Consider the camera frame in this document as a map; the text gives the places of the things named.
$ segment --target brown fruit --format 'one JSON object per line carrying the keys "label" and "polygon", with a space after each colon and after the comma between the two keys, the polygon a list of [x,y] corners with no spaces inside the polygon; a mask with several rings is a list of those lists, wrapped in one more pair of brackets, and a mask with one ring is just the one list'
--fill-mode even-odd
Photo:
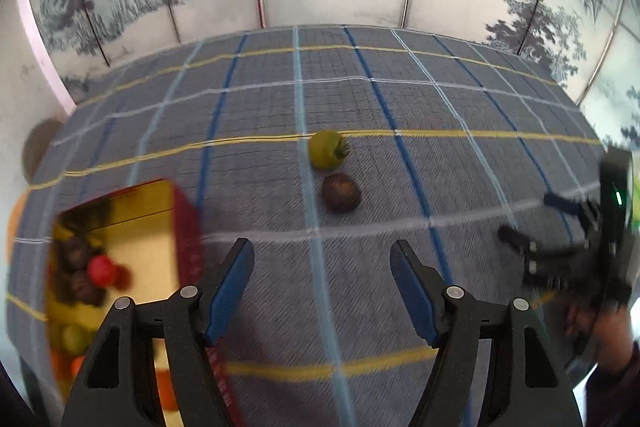
{"label": "brown fruit", "polygon": [[77,301],[76,296],[71,289],[69,276],[61,272],[53,272],[51,274],[51,289],[56,301],[62,304],[72,305]]}
{"label": "brown fruit", "polygon": [[92,306],[102,306],[106,295],[106,290],[98,288],[83,271],[71,275],[71,290],[76,299]]}
{"label": "brown fruit", "polygon": [[131,288],[133,276],[129,267],[124,264],[116,264],[116,280],[113,286],[119,292],[126,292]]}
{"label": "brown fruit", "polygon": [[343,172],[330,174],[322,182],[322,201],[333,212],[351,212],[362,196],[358,184]]}
{"label": "brown fruit", "polygon": [[62,257],[70,271],[86,269],[94,249],[81,235],[74,235],[62,244]]}

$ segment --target white stripe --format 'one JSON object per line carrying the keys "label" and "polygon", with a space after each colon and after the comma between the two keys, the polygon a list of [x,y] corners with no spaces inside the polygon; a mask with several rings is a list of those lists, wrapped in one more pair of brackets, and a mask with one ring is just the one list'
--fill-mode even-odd
{"label": "white stripe", "polygon": [[[201,45],[202,45],[202,42],[198,42],[198,44],[194,46],[189,56],[184,59],[184,63],[182,64],[180,71],[176,73],[174,81],[166,90],[164,94],[164,98],[162,99],[162,103],[159,105],[158,110],[156,110],[156,113],[153,115],[153,117],[151,117],[151,120],[149,121],[149,125],[146,128],[145,134],[143,134],[140,140],[138,141],[138,147],[136,148],[136,158],[140,158],[146,154],[146,148],[149,145],[149,140],[151,139],[152,134],[155,133],[156,128],[158,128],[158,123],[162,118],[162,115],[164,113],[164,108],[167,106],[169,101],[174,97],[174,92],[176,89],[178,89],[178,86],[180,86],[180,83],[184,78],[184,74],[187,71],[189,63],[193,60],[193,57],[195,57],[198,54],[198,51],[200,50]],[[129,169],[129,176],[127,177],[127,187],[132,187],[133,185],[136,184],[136,182],[138,181],[139,172],[140,172],[140,162],[136,160],[131,166],[131,168]]]}
{"label": "white stripe", "polygon": [[[540,118],[534,111],[533,109],[529,106],[529,104],[527,102],[525,102],[524,98],[520,96],[520,94],[513,89],[513,86],[511,86],[510,83],[508,83],[507,79],[504,77],[504,75],[502,73],[500,73],[499,70],[497,70],[496,68],[494,68],[494,66],[492,64],[489,64],[489,61],[484,58],[482,56],[482,54],[476,50],[475,47],[473,47],[471,44],[469,44],[469,47],[476,52],[476,54],[478,54],[478,57],[482,58],[482,60],[484,60],[488,65],[491,66],[491,69],[495,71],[495,73],[501,78],[503,79],[504,83],[507,84],[507,86],[509,86],[509,88],[518,95],[518,98],[520,99],[520,101],[524,104],[524,107],[527,108],[527,110],[531,113],[531,115],[538,120],[538,123],[540,124],[540,128],[542,129],[542,131],[547,135],[547,136],[551,136],[549,134],[549,131],[546,130],[546,126],[542,121],[542,118]],[[564,164],[564,167],[566,168],[567,172],[569,173],[569,176],[571,176],[572,181],[574,182],[574,185],[576,187],[580,187],[580,182],[578,181],[578,178],[575,177],[574,174],[574,170],[570,167],[569,163],[567,162],[566,158],[564,157],[564,154],[562,154],[562,151],[560,150],[560,148],[558,147],[558,144],[556,143],[556,140],[554,140],[553,138],[551,138],[551,143],[554,145],[554,148],[556,149],[556,152],[558,153],[558,156],[560,157],[560,160],[562,161],[562,163]]]}
{"label": "white stripe", "polygon": [[[122,69],[120,74],[111,83],[109,89],[115,86],[122,79],[127,69],[128,68],[126,67]],[[95,104],[94,110],[92,110],[91,114],[87,118],[86,123],[84,124],[85,128],[90,125],[91,120],[98,113],[98,111],[102,107],[102,104],[104,103],[105,100],[106,98],[100,100],[100,102]],[[78,151],[81,141],[82,141],[81,137],[78,137],[78,140],[76,141],[76,143],[69,148],[69,151],[66,154],[65,160],[63,161],[63,164],[62,164],[62,172],[66,171],[66,168],[68,167],[69,162],[76,155],[76,152]],[[48,231],[47,229],[50,227],[50,224],[48,223],[49,216],[52,212],[53,202],[56,199],[56,196],[58,195],[58,191],[60,190],[60,185],[62,184],[57,183],[53,185],[50,188],[49,194],[47,195],[47,201],[42,211],[42,217],[41,217],[42,220],[40,222],[40,228],[38,229],[38,235],[40,237],[45,237],[44,234]],[[40,278],[37,275],[42,274],[44,272],[44,263],[46,263],[48,259],[47,252],[43,251],[45,244],[46,243],[44,242],[38,244],[38,247],[36,248],[36,251],[34,253],[34,259],[33,259],[33,272],[32,272],[33,277],[31,277],[30,288],[29,288],[30,290],[29,302],[27,304],[35,310],[40,309],[42,307],[39,304],[37,304],[36,296],[37,296],[38,290],[42,289]],[[36,339],[36,328],[31,328],[31,350],[33,351],[33,356],[35,359],[34,360],[35,364],[33,369],[36,372],[40,368],[40,356],[39,356],[37,344],[38,344],[38,341]]]}
{"label": "white stripe", "polygon": [[[527,68],[527,70],[529,70],[532,74],[535,74],[533,72],[533,70],[531,68],[529,68],[529,65],[522,60],[522,58],[518,57],[518,59],[520,60],[520,62],[522,63],[522,65]],[[565,111],[566,111],[566,115],[571,119],[572,122],[575,123],[575,126],[578,128],[578,130],[582,133],[582,135],[587,138],[587,133],[585,133],[585,131],[583,130],[582,126],[580,124],[577,123],[577,121],[574,120],[574,117],[572,116],[572,112],[580,112],[580,108],[578,108],[577,106],[575,107],[575,110],[573,108],[569,108],[566,107],[566,105],[564,105],[562,102],[560,102],[560,99],[558,98],[558,96],[553,92],[553,90],[551,89],[550,86],[547,86],[545,84],[546,89],[548,90],[549,93],[551,93],[551,96],[554,97],[556,100],[558,100],[558,106],[562,107]]]}
{"label": "white stripe", "polygon": [[[396,33],[396,31],[394,29],[391,29],[391,33],[393,33],[394,37],[398,40],[398,42],[400,42],[400,45],[404,49],[409,51],[409,55],[414,60],[415,64],[418,66],[418,68],[420,68],[422,73],[424,73],[424,76],[426,76],[428,79],[430,79],[430,81],[435,86],[435,79],[431,76],[431,73],[429,73],[429,71],[427,71],[427,68],[424,66],[424,64],[421,63],[420,60],[418,60],[418,58],[415,56],[414,52],[412,52],[409,49],[409,47],[406,44],[404,44],[404,41],[400,38],[400,35],[398,35],[398,33]],[[466,124],[465,119],[462,118],[462,116],[460,116],[460,114],[456,111],[456,108],[453,107],[453,104],[449,101],[449,99],[447,98],[447,95],[444,93],[444,91],[442,89],[440,89],[440,86],[435,86],[435,88],[438,91],[438,94],[440,95],[440,98],[442,99],[442,101],[445,103],[445,105],[449,109],[449,112],[453,115],[453,117],[456,120],[458,120],[458,122],[460,123],[460,126],[465,131],[466,140],[469,142],[469,145],[471,146],[471,149],[474,150],[474,153],[476,153],[476,156],[478,157],[478,161],[480,162],[480,165],[482,165],[482,168],[484,169],[484,172],[486,173],[487,177],[489,178],[489,181],[491,181],[491,184],[494,186],[495,194],[498,196],[498,200],[500,201],[500,206],[506,212],[511,226],[517,227],[518,224],[516,222],[515,217],[513,216],[513,213],[511,212],[511,209],[509,208],[509,203],[507,202],[507,196],[505,195],[504,191],[502,190],[502,186],[500,185],[500,182],[498,181],[498,178],[495,176],[494,170],[491,168],[491,166],[489,165],[489,162],[484,157],[484,154],[482,153],[482,151],[481,151],[481,149],[480,149],[480,147],[478,145],[478,142],[476,142],[476,139],[471,135],[471,130],[469,129],[468,125]]]}
{"label": "white stripe", "polygon": [[[563,108],[565,111],[569,112],[569,111],[573,111],[573,112],[580,112],[580,109],[578,109],[577,107],[575,108],[571,108],[571,107],[566,107],[565,105],[562,105],[561,102],[549,102],[548,100],[543,100],[541,98],[535,98],[534,96],[528,96],[528,95],[519,95],[517,93],[512,93],[509,91],[503,91],[500,89],[488,89],[487,87],[479,87],[479,86],[465,86],[463,84],[451,84],[448,82],[431,82],[431,81],[424,81],[424,80],[393,80],[391,78],[366,78],[365,76],[339,76],[337,78],[313,78],[313,79],[309,79],[309,80],[302,80],[303,84],[323,84],[323,83],[330,83],[330,82],[344,82],[346,80],[363,80],[366,82],[369,82],[370,80],[372,80],[373,82],[388,82],[388,83],[396,83],[396,84],[424,84],[425,86],[441,86],[441,87],[453,87],[455,89],[464,89],[464,90],[476,90],[476,91],[484,91],[484,92],[491,92],[491,93],[495,93],[495,94],[503,94],[505,96],[519,96],[521,98],[526,98],[527,100],[532,100],[534,102],[538,102],[538,103],[543,103],[545,105],[553,105],[556,107],[561,107]],[[168,100],[167,102],[160,102],[160,103],[155,103],[153,105],[147,105],[146,107],[140,107],[138,109],[132,109],[130,111],[123,111],[123,112],[112,112],[110,114],[108,114],[107,116],[105,116],[104,118],[100,119],[99,121],[91,124],[91,126],[88,127],[84,127],[81,130],[75,131],[74,133],[71,133],[68,136],[65,136],[59,140],[53,140],[51,142],[52,146],[56,146],[56,145],[61,145],[69,140],[74,139],[77,136],[82,136],[83,134],[85,134],[87,131],[92,130],[95,127],[99,127],[101,125],[103,125],[106,121],[110,120],[111,118],[129,118],[130,116],[135,116],[137,114],[141,114],[143,112],[149,111],[149,110],[153,110],[153,109],[157,109],[157,108],[162,108],[165,105],[172,105],[174,103],[181,103],[181,102],[187,102],[189,100],[193,100],[194,98],[199,98],[201,96],[204,96],[206,94],[219,94],[222,92],[235,92],[235,91],[244,91],[247,89],[260,89],[262,87],[278,87],[278,86],[294,86],[295,85],[295,80],[283,80],[281,82],[268,82],[265,84],[248,84],[245,86],[236,86],[236,87],[229,87],[227,89],[204,89],[201,90],[199,92],[195,92],[193,94],[187,94],[185,96],[180,96],[178,98],[174,98],[172,100]],[[586,134],[584,133],[584,131],[582,131],[581,127],[578,126],[578,129],[580,129],[580,131],[582,132],[582,134],[584,135],[584,137],[586,137]]]}
{"label": "white stripe", "polygon": [[[600,186],[599,182],[591,182],[582,187],[564,190],[559,194],[565,198],[573,198],[583,192],[590,192]],[[531,198],[529,200],[511,203],[512,212],[524,212],[545,206],[542,199]],[[452,227],[474,221],[484,221],[492,217],[506,216],[502,206],[492,206],[482,210],[470,212],[460,212],[448,216],[431,216],[430,219],[424,217],[407,217],[386,221],[384,223],[371,223],[368,225],[351,225],[348,227],[324,227],[320,229],[289,230],[287,232],[273,232],[271,230],[239,230],[237,232],[216,232],[202,236],[203,243],[224,243],[235,241],[238,237],[248,237],[254,242],[262,243],[299,243],[308,241],[312,237],[320,239],[339,239],[349,237],[366,237],[388,232],[399,232],[401,230],[420,230],[429,227]]]}

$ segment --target white wall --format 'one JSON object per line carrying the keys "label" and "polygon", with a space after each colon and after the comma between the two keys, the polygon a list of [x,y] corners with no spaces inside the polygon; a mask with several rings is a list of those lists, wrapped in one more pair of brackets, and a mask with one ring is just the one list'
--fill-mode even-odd
{"label": "white wall", "polygon": [[66,120],[33,55],[17,0],[0,0],[0,360],[23,391],[15,349],[6,336],[6,226],[28,184],[22,175],[22,146],[31,129],[47,118]]}

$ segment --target green tomato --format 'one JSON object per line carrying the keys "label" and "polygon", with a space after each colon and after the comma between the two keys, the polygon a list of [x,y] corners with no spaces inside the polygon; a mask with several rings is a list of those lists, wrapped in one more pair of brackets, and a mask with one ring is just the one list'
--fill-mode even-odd
{"label": "green tomato", "polygon": [[84,355],[90,343],[89,331],[78,324],[69,324],[62,330],[62,345],[72,357]]}
{"label": "green tomato", "polygon": [[347,139],[338,132],[322,130],[309,139],[309,160],[319,170],[335,169],[349,154]]}
{"label": "green tomato", "polygon": [[60,323],[49,324],[49,345],[52,349],[64,353],[65,346],[62,343],[62,332],[65,329],[64,325]]}

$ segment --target dark fruit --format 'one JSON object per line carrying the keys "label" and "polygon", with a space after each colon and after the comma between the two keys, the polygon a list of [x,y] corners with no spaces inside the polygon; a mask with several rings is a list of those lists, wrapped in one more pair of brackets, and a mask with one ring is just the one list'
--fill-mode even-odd
{"label": "dark fruit", "polygon": [[124,264],[116,264],[116,280],[113,286],[119,292],[126,292],[131,288],[133,276],[131,270]]}
{"label": "dark fruit", "polygon": [[64,273],[53,272],[51,274],[51,289],[59,303],[71,305],[78,300],[71,288],[69,276]]}
{"label": "dark fruit", "polygon": [[106,291],[92,283],[83,271],[77,271],[71,276],[71,290],[76,299],[91,306],[102,306],[106,295]]}
{"label": "dark fruit", "polygon": [[322,182],[322,201],[333,212],[350,212],[360,204],[358,184],[343,172],[327,176]]}
{"label": "dark fruit", "polygon": [[69,271],[86,269],[93,253],[94,249],[81,235],[74,235],[62,244],[62,257]]}
{"label": "dark fruit", "polygon": [[100,288],[113,286],[116,282],[116,267],[106,254],[96,255],[89,261],[86,273],[91,282]]}

